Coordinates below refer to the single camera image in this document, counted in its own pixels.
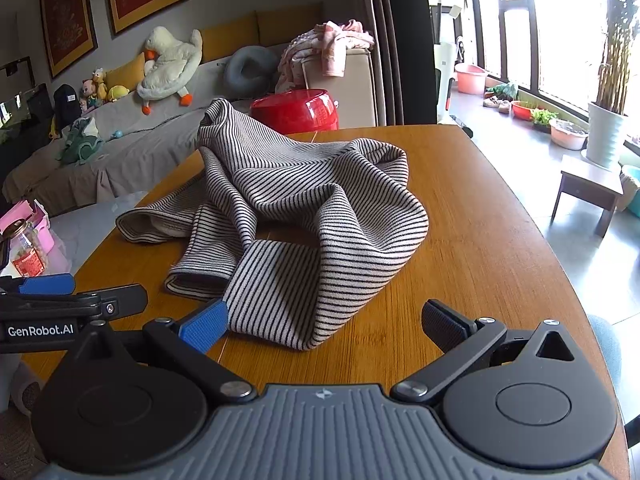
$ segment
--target red bucket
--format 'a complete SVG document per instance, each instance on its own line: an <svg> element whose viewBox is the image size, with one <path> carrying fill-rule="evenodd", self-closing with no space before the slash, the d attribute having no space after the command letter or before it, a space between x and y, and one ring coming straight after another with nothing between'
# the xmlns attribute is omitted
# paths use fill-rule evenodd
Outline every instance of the red bucket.
<svg viewBox="0 0 640 480"><path fill-rule="evenodd" d="M338 129L338 110L326 90L292 90L254 101L251 117L283 135Z"/></svg>

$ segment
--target wooden stool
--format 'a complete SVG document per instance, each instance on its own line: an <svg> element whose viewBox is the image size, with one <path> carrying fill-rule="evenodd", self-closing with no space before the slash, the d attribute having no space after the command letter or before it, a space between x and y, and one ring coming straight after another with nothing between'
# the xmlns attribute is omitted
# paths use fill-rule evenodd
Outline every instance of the wooden stool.
<svg viewBox="0 0 640 480"><path fill-rule="evenodd" d="M604 209L596 227L596 234L604 237L611 223L613 212L616 210L618 198L622 196L619 174L603 170L568 155L562 156L560 172L562 173L562 181L554 212L551 214L551 221L553 222L556 217L560 194L567 193Z"/></svg>

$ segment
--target jar lid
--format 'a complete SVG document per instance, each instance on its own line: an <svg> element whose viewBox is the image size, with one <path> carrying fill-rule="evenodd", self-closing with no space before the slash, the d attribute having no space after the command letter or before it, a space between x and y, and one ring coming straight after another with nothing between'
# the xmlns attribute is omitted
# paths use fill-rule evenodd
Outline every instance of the jar lid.
<svg viewBox="0 0 640 480"><path fill-rule="evenodd" d="M21 232L27 228L27 221L24 219L16 220L8 225L8 227L2 233L2 238L7 240L17 237Z"/></svg>

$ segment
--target pink clothes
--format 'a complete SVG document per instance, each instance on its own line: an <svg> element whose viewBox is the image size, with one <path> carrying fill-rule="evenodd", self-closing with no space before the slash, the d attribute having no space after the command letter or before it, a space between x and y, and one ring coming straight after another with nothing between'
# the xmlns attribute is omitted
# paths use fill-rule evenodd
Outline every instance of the pink clothes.
<svg viewBox="0 0 640 480"><path fill-rule="evenodd" d="M326 22L316 25L289 43L278 66L280 78L276 93L305 87L302 63L305 59L321 54L322 74L344 77L347 49L371 48L373 37L364 32L362 24L349 20L345 25Z"/></svg>

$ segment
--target gray ribbed plate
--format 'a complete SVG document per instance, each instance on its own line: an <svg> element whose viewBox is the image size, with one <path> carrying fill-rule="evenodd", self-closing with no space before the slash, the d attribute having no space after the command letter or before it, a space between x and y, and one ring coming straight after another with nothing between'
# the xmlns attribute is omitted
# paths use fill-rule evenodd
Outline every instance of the gray ribbed plate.
<svg viewBox="0 0 640 480"><path fill-rule="evenodd" d="M57 465L38 480L104 478ZM498 469L452 444L427 408L387 399L376 384L270 385L244 406L220 408L173 460L120 479L611 480L595 462L572 471Z"/></svg>

